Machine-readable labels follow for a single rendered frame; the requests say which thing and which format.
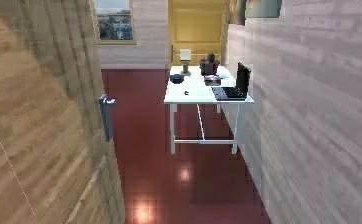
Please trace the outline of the black laptop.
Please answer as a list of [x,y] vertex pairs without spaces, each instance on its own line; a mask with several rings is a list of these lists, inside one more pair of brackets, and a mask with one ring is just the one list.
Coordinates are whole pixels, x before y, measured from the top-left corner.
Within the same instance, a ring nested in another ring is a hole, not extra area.
[[243,63],[237,66],[236,85],[234,87],[213,87],[217,101],[244,101],[247,98],[251,70]]

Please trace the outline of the white table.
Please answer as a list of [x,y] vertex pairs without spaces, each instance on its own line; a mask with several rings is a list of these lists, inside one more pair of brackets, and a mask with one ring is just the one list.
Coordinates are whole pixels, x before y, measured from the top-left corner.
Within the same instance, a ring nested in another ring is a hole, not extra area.
[[[169,130],[170,130],[170,152],[172,154],[176,153],[177,144],[231,144],[233,154],[236,154],[238,151],[238,121],[240,110],[246,104],[254,103],[254,99],[247,94],[247,98],[244,101],[217,101],[215,95],[213,94],[213,87],[234,87],[236,85],[235,77],[230,73],[230,71],[224,67],[218,67],[218,76],[222,78],[220,86],[206,86],[204,82],[204,77],[201,75],[200,68],[198,66],[191,66],[189,68],[190,75],[184,78],[184,81],[180,84],[173,84],[170,79],[168,79],[166,92],[164,95],[163,102],[169,106]],[[189,95],[184,95],[184,91],[189,91]],[[197,107],[198,121],[201,132],[200,139],[189,139],[182,140],[176,138],[175,133],[175,113],[177,112],[177,107],[179,105],[195,105]],[[234,104],[237,106],[235,127],[232,130],[233,138],[232,139],[206,139],[205,132],[203,128],[203,122],[201,117],[201,105],[216,105],[217,112],[220,112],[220,109],[225,104]]]

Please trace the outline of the dark red book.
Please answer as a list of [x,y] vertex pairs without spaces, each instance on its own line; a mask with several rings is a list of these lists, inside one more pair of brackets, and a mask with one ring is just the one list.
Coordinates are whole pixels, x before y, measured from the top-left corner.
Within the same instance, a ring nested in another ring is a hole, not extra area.
[[218,75],[205,75],[204,82],[206,86],[220,86],[222,78]]

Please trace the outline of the small white table lamp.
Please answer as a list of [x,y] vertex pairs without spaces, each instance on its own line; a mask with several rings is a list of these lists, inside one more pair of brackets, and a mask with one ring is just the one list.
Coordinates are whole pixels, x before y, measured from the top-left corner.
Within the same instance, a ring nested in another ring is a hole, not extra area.
[[180,61],[182,62],[182,74],[189,75],[188,70],[189,62],[191,61],[191,50],[190,49],[181,49],[180,50]]

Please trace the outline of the dark purple plant pot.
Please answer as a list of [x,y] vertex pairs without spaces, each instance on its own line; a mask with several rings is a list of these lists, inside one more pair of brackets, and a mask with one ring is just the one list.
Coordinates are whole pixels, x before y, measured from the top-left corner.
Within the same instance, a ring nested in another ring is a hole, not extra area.
[[216,75],[220,61],[216,59],[214,53],[209,53],[199,62],[202,75]]

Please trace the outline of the yellow room door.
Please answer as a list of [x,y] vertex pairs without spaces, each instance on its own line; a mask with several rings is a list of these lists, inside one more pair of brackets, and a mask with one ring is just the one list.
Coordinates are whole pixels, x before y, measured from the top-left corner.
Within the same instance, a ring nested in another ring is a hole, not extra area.
[[213,53],[222,61],[225,0],[168,0],[170,65],[180,65],[180,50],[191,50],[190,65]]

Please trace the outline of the framed city picture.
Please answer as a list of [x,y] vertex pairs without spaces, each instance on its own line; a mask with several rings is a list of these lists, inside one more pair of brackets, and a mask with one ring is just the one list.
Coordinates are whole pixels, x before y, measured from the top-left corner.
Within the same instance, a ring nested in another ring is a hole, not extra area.
[[132,0],[90,0],[99,45],[135,45]]

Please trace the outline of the light wooden room door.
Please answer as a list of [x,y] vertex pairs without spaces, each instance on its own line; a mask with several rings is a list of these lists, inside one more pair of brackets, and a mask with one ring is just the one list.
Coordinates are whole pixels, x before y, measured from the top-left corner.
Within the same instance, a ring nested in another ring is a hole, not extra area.
[[89,0],[0,0],[0,224],[124,224]]

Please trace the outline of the framed wall picture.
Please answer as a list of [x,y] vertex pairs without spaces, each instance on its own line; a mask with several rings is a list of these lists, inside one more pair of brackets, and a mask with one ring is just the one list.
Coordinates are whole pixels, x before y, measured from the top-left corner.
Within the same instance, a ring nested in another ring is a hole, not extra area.
[[282,0],[227,0],[228,23],[245,25],[248,18],[279,18]]

